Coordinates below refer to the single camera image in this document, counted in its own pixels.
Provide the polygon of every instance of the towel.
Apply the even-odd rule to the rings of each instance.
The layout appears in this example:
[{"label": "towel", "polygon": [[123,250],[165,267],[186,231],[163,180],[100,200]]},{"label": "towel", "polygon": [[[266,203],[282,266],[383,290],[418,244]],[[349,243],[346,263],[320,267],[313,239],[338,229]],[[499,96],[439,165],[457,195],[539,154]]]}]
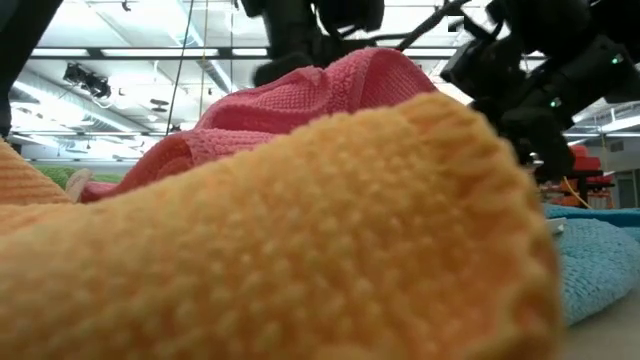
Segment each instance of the towel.
[{"label": "towel", "polygon": [[6,144],[0,165],[3,359],[557,357],[535,184],[445,95],[91,204]]},{"label": "towel", "polygon": [[435,90],[422,70],[401,52],[355,51],[327,69],[298,69],[271,84],[224,97],[207,110],[194,130],[160,141],[121,184],[89,183],[81,200],[123,194],[255,148],[322,115],[393,106]]},{"label": "towel", "polygon": [[549,218],[567,218],[555,243],[562,256],[568,324],[602,311],[640,285],[640,211],[548,205],[545,212]]}]

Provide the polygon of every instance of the orange towel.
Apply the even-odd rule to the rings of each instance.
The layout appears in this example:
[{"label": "orange towel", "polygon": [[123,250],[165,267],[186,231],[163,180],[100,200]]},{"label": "orange towel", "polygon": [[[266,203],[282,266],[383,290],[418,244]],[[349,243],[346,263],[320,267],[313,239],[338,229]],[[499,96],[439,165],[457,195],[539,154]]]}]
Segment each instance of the orange towel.
[{"label": "orange towel", "polygon": [[18,182],[64,194],[0,150],[28,177],[0,184],[2,359],[557,355],[535,185],[444,95],[321,119],[89,205],[14,205]]}]

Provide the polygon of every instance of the blue towel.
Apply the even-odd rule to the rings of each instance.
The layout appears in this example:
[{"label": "blue towel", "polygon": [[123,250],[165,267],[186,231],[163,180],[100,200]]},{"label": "blue towel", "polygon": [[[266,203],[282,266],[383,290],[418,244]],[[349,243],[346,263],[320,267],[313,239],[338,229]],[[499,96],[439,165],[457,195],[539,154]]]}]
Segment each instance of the blue towel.
[{"label": "blue towel", "polygon": [[640,210],[586,210],[545,205],[565,217],[556,237],[562,258],[565,319],[573,325],[640,284]]}]

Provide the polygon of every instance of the ceiling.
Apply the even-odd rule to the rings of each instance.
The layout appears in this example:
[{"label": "ceiling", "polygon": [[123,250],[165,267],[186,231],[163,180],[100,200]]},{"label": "ceiling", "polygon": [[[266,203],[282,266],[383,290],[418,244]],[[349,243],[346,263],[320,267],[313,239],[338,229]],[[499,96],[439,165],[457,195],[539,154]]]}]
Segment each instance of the ceiling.
[{"label": "ceiling", "polygon": [[[366,35],[410,31],[441,2],[386,0],[382,28]],[[484,12],[488,2],[473,0],[465,10],[489,25]],[[262,20],[248,18],[230,0],[194,0],[190,22],[190,0],[129,0],[128,6],[130,11],[125,11],[122,0],[66,0],[60,6],[11,93],[11,140],[23,144],[25,157],[133,163],[167,129],[193,128],[221,97],[252,87],[254,69],[268,61]],[[181,62],[187,24],[187,50]],[[441,91],[468,103],[468,96],[438,75],[454,48],[469,39],[464,32],[448,32],[443,22],[406,54]],[[535,68],[541,61],[528,60],[522,66]],[[107,79],[112,95],[95,99],[71,86],[63,80],[68,64],[79,64]],[[165,110],[172,104],[172,111],[152,110],[157,108],[152,99],[166,101]],[[600,128],[635,136],[640,124],[634,116],[637,104],[618,105],[613,113],[611,109],[603,101],[590,106],[575,118],[579,122],[567,132],[568,140],[588,141]],[[627,122],[623,126],[615,119]]]}]

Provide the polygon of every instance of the red towel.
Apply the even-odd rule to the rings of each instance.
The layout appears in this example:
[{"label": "red towel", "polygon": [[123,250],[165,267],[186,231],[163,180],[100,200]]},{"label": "red towel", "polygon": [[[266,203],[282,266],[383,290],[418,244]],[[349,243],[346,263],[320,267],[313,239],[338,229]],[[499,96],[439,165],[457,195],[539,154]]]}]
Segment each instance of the red towel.
[{"label": "red towel", "polygon": [[298,69],[271,84],[224,97],[207,110],[194,130],[158,142],[120,184],[87,184],[81,201],[122,194],[253,149],[322,115],[392,106],[435,90],[422,70],[400,52],[355,51],[327,69]]}]

